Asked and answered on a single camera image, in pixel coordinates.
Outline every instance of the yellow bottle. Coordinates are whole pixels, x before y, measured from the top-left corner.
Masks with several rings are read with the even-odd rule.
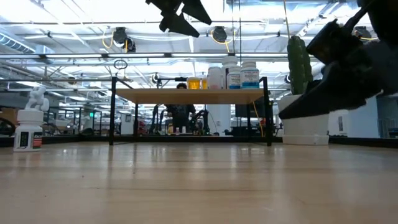
[[[187,78],[188,89],[199,90],[200,89],[200,78],[191,77]]]
[[[207,78],[202,78],[201,79],[201,89],[202,90],[207,90]]]

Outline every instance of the white pot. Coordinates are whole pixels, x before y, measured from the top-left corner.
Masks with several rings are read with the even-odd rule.
[[[285,96],[278,101],[279,111],[293,103],[300,95]],[[284,144],[327,145],[329,114],[306,118],[284,119]]]

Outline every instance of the bottle label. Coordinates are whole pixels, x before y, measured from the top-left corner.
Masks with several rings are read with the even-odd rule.
[[[258,70],[242,71],[241,79],[242,79],[242,88],[260,88]]]
[[[34,149],[40,149],[42,147],[42,138],[43,138],[43,133],[41,132],[36,132],[33,134],[33,145],[32,147]]]
[[[27,132],[27,131],[21,132],[18,148],[25,149],[28,146],[28,142],[29,142],[29,132]]]
[[[227,76],[227,84],[230,90],[241,88],[241,75],[240,74],[229,74]]]

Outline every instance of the yellow cable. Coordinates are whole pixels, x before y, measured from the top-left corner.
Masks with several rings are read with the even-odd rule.
[[[228,51],[228,53],[229,53],[229,47],[228,47],[228,44],[227,43],[225,43],[225,46],[226,46],[226,50]]]
[[[284,7],[285,7],[285,17],[286,17],[286,27],[287,27],[287,38],[290,39],[289,22],[287,20],[286,0],[284,0]]]
[[[106,47],[107,49],[110,49],[111,47],[112,47],[112,45],[113,45],[113,32],[114,31],[112,31],[112,37],[111,37],[111,45],[109,45],[109,46],[107,46],[106,44],[105,44],[105,31],[104,31],[104,34],[102,35],[102,44],[104,45],[104,47]]]
[[[259,114],[257,113],[256,104],[254,102],[253,102],[253,106],[254,106],[254,112],[256,112],[257,119],[260,120]],[[261,137],[263,137],[264,133],[263,133],[263,130],[262,130],[261,121],[259,121],[259,124],[260,124],[260,128],[261,128]]]
[[[361,37],[361,40],[378,40],[378,38],[365,38],[365,37]]]

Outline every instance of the wooden table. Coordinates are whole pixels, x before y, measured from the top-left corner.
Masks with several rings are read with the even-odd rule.
[[[116,94],[145,104],[250,104],[264,95],[258,90],[118,89]]]
[[[2,224],[393,224],[398,153],[104,142],[0,151]]]

